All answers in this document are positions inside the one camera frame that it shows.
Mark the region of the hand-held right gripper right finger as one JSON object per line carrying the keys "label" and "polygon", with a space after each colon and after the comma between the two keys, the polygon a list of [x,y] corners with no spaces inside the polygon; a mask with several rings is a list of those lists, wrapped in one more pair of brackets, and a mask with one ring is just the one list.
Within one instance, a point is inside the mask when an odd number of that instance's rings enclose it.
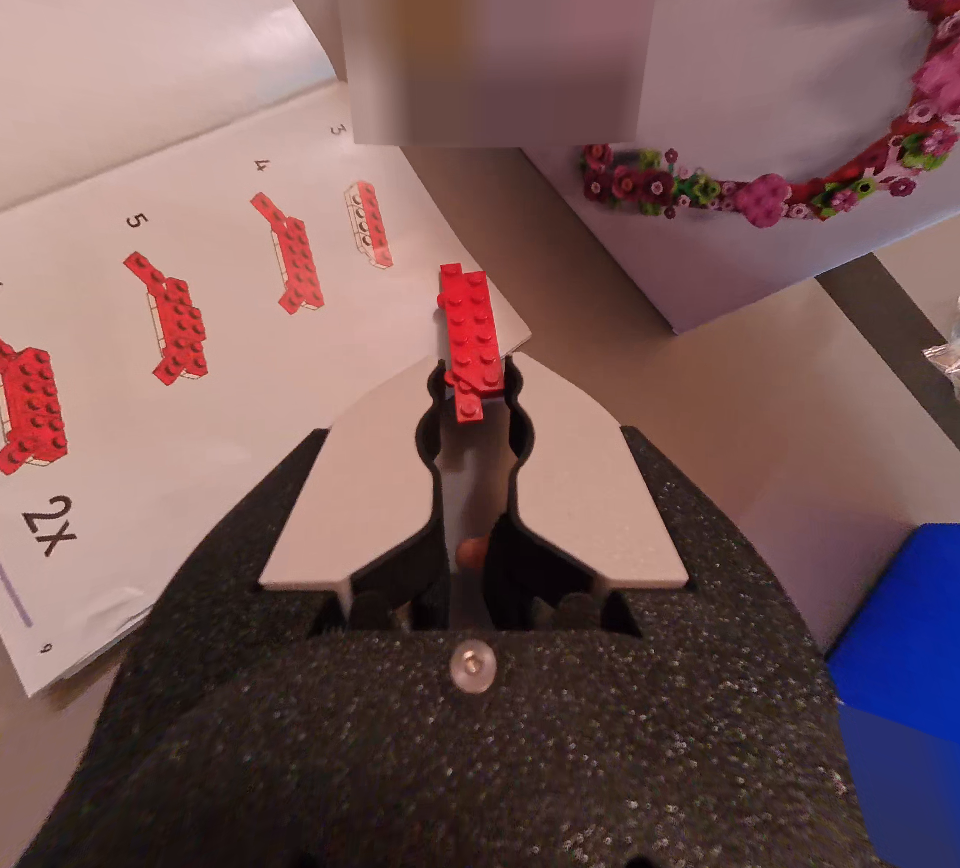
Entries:
{"label": "hand-held right gripper right finger", "polygon": [[531,539],[535,587],[552,593],[681,589],[689,573],[612,414],[531,356],[505,360],[510,520]]}

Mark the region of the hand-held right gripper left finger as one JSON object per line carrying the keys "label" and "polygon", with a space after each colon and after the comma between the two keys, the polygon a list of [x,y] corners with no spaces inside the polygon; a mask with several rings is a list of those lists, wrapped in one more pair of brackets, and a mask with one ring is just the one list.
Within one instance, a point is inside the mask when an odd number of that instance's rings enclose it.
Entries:
{"label": "hand-held right gripper left finger", "polygon": [[327,591],[349,616],[366,593],[414,618],[450,614],[441,474],[446,365],[424,358],[342,413],[282,527],[259,584]]}

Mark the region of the red toy brick assembly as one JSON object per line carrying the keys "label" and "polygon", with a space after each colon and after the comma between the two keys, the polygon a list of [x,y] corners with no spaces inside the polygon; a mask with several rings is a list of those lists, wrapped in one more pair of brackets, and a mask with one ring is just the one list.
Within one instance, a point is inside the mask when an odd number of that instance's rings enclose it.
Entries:
{"label": "red toy brick assembly", "polygon": [[442,265],[439,277],[437,301],[450,348],[445,380],[453,389],[456,418],[461,425],[481,422],[484,401],[502,397],[505,390],[487,275],[466,272],[457,262]]}

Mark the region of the open brick instruction booklet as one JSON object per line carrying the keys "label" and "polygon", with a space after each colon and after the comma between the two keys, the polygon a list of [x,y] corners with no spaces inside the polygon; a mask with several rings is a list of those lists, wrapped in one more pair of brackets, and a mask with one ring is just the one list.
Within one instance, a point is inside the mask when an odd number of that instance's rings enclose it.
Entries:
{"label": "open brick instruction booklet", "polygon": [[440,348],[477,265],[354,141],[293,0],[2,0],[2,643],[28,696],[142,622],[271,466]]}

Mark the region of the blue box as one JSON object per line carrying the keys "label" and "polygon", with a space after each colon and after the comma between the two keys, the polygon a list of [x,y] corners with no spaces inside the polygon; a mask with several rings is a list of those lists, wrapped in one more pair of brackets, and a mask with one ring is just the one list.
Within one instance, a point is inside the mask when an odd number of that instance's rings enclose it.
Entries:
{"label": "blue box", "polygon": [[959,865],[959,526],[918,527],[827,659],[884,862]]}

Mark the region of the clear plastic bag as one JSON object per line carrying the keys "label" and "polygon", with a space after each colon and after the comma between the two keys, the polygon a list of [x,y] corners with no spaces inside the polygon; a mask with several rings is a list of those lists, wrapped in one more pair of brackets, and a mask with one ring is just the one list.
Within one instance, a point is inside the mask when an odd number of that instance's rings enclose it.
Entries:
{"label": "clear plastic bag", "polygon": [[959,316],[953,324],[948,341],[926,348],[922,353],[925,359],[948,379],[956,401],[959,403]]}

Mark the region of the white box with flower wreath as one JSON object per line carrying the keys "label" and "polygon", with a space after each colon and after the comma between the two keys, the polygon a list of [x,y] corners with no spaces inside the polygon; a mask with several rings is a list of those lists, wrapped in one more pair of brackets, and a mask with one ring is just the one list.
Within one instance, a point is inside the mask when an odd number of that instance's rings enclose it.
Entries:
{"label": "white box with flower wreath", "polygon": [[958,213],[958,0],[656,0],[629,142],[525,149],[676,333]]}

